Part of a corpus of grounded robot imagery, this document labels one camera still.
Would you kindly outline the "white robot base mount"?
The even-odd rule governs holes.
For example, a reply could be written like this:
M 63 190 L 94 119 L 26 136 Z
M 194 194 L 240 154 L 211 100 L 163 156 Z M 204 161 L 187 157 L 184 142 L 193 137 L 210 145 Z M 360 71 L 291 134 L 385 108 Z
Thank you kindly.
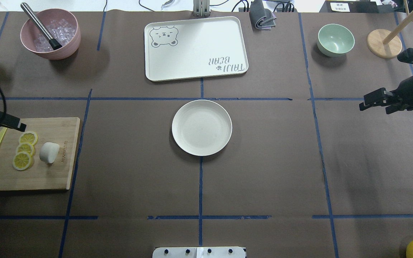
M 223 247 L 163 247 L 156 248 L 153 258 L 246 258 L 246 248 Z

